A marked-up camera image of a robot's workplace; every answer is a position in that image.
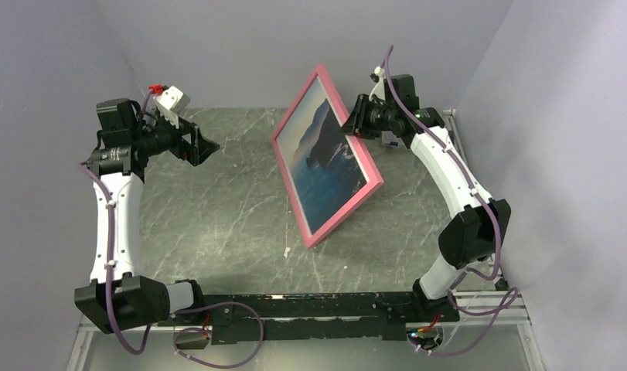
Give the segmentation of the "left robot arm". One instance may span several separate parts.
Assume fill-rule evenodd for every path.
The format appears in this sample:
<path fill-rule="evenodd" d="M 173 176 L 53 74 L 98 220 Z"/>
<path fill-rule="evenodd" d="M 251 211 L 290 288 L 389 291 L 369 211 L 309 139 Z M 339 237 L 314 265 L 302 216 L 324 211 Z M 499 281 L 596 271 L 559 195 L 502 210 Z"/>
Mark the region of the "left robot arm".
<path fill-rule="evenodd" d="M 154 99 L 151 114 L 135 100 L 97 104 L 98 145 L 84 162 L 97 202 L 97 247 L 89 283 L 74 292 L 82 314 L 111 334 L 164 322 L 177 314 L 195 325 L 206 316 L 206 302 L 194 280 L 174 284 L 141 275 L 139 212 L 145 169 L 164 152 L 198 166 L 220 146 L 182 118 L 185 98 Z"/>

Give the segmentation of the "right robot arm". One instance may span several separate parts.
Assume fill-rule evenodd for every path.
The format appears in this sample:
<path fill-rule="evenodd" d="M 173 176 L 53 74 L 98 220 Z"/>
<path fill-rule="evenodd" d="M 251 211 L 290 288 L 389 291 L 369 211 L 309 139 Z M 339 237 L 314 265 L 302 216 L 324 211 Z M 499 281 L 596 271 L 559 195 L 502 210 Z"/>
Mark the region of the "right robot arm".
<path fill-rule="evenodd" d="M 409 74 L 387 77 L 377 67 L 369 94 L 360 94 L 340 131 L 362 139 L 390 132 L 425 166 L 435 181 L 452 218 L 438 238 L 439 255 L 417 279 L 411 312 L 427 321 L 441 308 L 445 297 L 475 262 L 499 252 L 511 209 L 504 199 L 494 199 L 470 172 L 455 147 L 453 135 L 441 113 L 422 108 Z"/>

